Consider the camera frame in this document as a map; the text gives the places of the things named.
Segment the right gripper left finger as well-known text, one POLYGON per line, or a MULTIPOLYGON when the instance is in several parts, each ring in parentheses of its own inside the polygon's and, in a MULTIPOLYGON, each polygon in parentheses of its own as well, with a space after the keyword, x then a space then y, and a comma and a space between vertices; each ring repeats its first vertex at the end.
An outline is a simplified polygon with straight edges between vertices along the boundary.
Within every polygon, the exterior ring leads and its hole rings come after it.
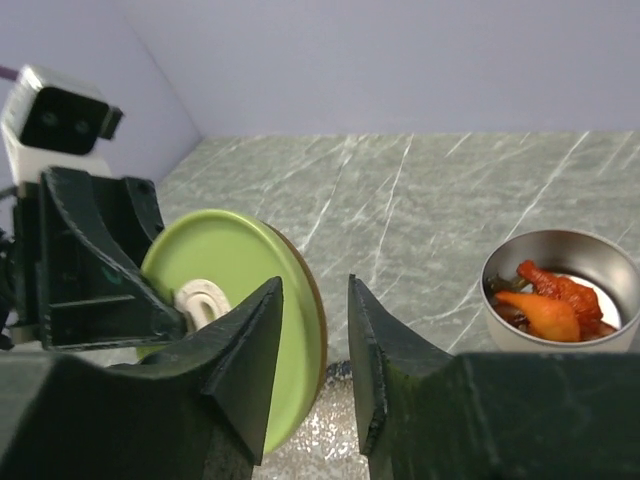
POLYGON ((274 277, 136 364, 1 357, 5 479, 248 479, 262 461, 279 350, 274 277))

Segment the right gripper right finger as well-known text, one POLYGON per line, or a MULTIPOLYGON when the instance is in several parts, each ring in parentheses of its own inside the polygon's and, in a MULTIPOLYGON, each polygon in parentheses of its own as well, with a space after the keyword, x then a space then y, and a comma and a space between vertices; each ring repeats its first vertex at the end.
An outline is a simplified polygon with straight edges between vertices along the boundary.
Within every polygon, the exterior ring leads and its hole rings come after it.
POLYGON ((348 280, 360 452, 373 479, 635 479, 639 357, 450 355, 348 280))

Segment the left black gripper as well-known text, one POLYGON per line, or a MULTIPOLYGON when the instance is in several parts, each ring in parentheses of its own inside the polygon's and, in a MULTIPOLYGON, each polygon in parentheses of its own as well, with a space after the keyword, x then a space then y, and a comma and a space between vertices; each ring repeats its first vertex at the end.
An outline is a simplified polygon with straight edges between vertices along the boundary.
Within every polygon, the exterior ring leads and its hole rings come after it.
POLYGON ((182 315, 141 272, 164 228, 151 181, 49 167, 14 195, 13 236, 1 243, 1 301, 18 316, 13 337, 88 350, 185 335, 182 315))

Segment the green round lid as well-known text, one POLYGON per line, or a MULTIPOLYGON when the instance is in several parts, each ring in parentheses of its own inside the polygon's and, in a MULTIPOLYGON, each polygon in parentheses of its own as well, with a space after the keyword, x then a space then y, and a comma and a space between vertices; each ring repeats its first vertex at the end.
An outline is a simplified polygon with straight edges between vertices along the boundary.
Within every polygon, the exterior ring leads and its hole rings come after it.
POLYGON ((284 444, 315 403, 328 351, 321 295, 296 247, 257 218, 198 210, 159 234, 141 274, 185 314, 189 332, 229 313, 269 278, 281 278, 282 327, 264 451, 284 444))

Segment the brown green food piece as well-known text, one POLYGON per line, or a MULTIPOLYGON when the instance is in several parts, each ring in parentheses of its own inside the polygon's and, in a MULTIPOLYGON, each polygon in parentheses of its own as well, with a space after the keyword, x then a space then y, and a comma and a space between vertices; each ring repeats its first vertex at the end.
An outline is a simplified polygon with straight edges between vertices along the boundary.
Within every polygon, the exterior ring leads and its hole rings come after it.
POLYGON ((491 277, 486 278, 484 280, 484 285, 486 287, 486 290, 488 291, 488 295, 494 296, 496 293, 502 291, 521 292, 530 285, 530 282, 520 276, 516 276, 511 279, 505 279, 500 275, 495 274, 491 277))

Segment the orange chicken wing toy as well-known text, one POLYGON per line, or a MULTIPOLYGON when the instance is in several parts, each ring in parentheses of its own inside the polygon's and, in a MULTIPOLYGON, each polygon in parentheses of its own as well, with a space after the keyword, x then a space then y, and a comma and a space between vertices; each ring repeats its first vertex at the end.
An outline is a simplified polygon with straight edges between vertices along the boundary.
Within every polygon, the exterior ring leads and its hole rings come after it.
POLYGON ((500 291, 495 298, 499 303, 520 310, 539 338, 565 343, 575 343, 581 338, 579 322, 572 306, 566 301, 509 291, 500 291))

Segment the orange drumstick toy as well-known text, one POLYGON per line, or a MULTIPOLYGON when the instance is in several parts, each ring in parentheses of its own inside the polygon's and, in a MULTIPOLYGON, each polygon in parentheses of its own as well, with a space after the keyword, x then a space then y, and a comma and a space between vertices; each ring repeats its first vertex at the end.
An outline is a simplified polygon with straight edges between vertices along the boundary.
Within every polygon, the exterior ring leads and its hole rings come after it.
POLYGON ((581 326, 594 327, 603 319, 595 290, 566 276, 558 276, 539 268, 532 260, 525 260, 517 274, 534 287, 536 294, 567 302, 581 326))

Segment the beige metal lunch container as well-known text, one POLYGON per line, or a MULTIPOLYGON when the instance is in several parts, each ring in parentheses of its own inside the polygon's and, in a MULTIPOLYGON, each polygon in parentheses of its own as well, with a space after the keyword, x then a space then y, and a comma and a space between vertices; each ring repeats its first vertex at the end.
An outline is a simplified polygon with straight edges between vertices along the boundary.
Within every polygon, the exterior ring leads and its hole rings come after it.
POLYGON ((626 352, 639 327, 639 267, 614 243, 585 232, 538 230, 507 240, 484 263, 480 288, 488 330, 505 352, 626 352), (491 281, 498 277, 514 282, 516 268, 525 260, 594 288, 603 321, 618 330, 598 340, 559 343, 535 338, 509 325, 492 306, 491 281))

